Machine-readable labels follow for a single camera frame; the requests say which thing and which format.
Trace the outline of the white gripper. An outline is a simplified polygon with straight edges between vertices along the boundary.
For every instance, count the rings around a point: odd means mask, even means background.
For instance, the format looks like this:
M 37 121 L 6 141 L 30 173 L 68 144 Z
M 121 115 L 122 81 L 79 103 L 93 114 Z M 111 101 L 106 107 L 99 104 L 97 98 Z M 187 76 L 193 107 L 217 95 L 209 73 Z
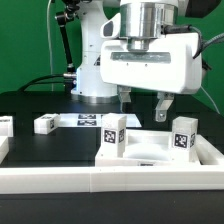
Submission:
M 202 58 L 195 57 L 199 35 L 165 34 L 148 39 L 146 50 L 129 50 L 121 37 L 121 14 L 102 25 L 100 74 L 106 83 L 118 85 L 120 109 L 131 103 L 131 88 L 158 91 L 155 120 L 165 122 L 174 94 L 194 94 L 202 82 Z

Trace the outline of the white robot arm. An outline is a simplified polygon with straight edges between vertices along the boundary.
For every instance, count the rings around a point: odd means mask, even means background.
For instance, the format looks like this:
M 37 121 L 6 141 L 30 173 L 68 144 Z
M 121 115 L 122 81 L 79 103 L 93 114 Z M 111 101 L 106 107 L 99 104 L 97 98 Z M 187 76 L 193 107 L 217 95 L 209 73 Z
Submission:
M 179 16 L 203 18 L 209 0 L 81 0 L 82 64 L 73 96 L 88 103 L 131 102 L 133 88 L 158 93 L 155 120 L 166 120 L 176 94 L 194 94 L 209 66 L 202 52 L 224 42 L 204 40 Z

